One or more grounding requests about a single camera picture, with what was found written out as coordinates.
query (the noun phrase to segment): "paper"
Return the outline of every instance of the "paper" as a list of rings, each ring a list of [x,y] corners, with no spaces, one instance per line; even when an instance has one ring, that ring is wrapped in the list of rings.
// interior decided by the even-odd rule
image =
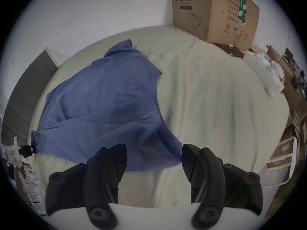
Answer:
[[[284,145],[284,146],[282,147],[282,151],[286,151],[286,150],[289,149],[289,148],[290,148],[290,143]]]

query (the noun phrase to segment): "blue sheet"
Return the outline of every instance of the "blue sheet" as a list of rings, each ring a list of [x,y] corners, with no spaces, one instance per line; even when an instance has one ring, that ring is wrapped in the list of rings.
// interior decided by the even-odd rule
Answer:
[[[118,43],[47,95],[31,145],[37,151],[86,163],[102,147],[125,144],[126,171],[178,165],[182,144],[159,109],[160,74],[130,40]]]

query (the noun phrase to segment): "cable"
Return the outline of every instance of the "cable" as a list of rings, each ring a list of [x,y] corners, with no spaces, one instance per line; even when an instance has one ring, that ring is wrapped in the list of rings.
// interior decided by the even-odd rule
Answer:
[[[30,203],[37,203],[37,204],[40,204],[40,202],[33,202],[33,201],[30,201],[30,200],[27,200],[28,202]]]

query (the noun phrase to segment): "white wall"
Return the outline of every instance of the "white wall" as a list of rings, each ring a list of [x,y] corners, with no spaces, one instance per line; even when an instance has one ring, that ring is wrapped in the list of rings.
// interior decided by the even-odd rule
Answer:
[[[289,19],[274,0],[252,1],[260,9],[254,43],[270,44],[282,55]],[[172,23],[171,0],[33,0],[15,24],[3,53],[0,101],[7,103],[22,73],[45,47],[71,57],[108,36]],[[307,72],[298,36],[293,30],[290,35],[289,49]]]

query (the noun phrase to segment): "gray headboard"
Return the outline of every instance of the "gray headboard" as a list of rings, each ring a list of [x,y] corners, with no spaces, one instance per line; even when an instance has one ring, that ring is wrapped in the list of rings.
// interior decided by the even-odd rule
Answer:
[[[14,136],[17,136],[19,145],[27,144],[35,107],[57,69],[44,50],[22,74],[10,96],[3,117],[1,142],[5,146],[14,144]]]

